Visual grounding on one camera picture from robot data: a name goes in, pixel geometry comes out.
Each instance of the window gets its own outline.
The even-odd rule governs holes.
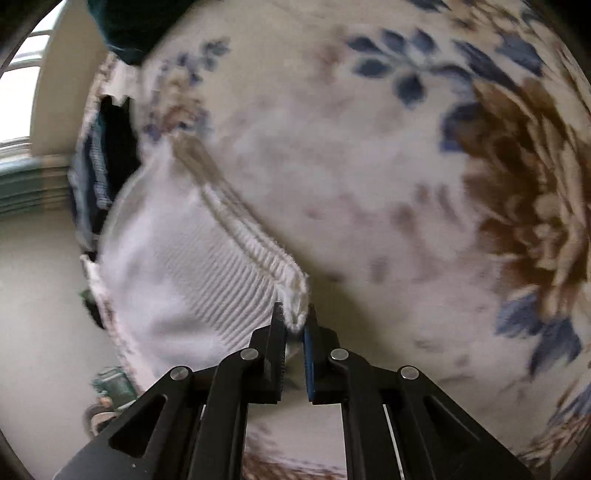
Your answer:
[[[41,61],[65,4],[61,1],[39,22],[0,77],[0,152],[28,143]]]

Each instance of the dark green fabric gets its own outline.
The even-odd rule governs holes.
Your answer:
[[[196,0],[87,0],[109,49],[140,65]]]

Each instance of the white sock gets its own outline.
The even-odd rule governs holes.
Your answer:
[[[99,250],[118,321],[156,378],[176,365],[212,367],[246,347],[275,301],[290,330],[303,327],[306,275],[196,137],[162,139],[116,199]]]

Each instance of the floral blanket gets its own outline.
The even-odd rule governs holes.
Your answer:
[[[418,366],[532,468],[582,437],[591,89],[528,4],[205,2],[130,69],[99,83],[137,79],[143,151],[198,135],[343,346]],[[342,440],[310,446],[291,385],[246,478],[340,478]]]

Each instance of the metal pin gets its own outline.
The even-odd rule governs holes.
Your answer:
[[[403,367],[402,370],[400,371],[400,375],[402,375],[402,378],[405,378],[407,380],[416,380],[418,378],[418,370],[412,366],[407,366],[407,367]]]
[[[333,360],[347,360],[349,358],[349,352],[344,348],[335,348],[330,353],[330,357]]]
[[[189,376],[189,370],[186,367],[176,367],[170,371],[170,378],[173,380],[184,380]]]
[[[240,356],[243,360],[254,360],[258,357],[258,350],[255,348],[245,348],[240,352]]]

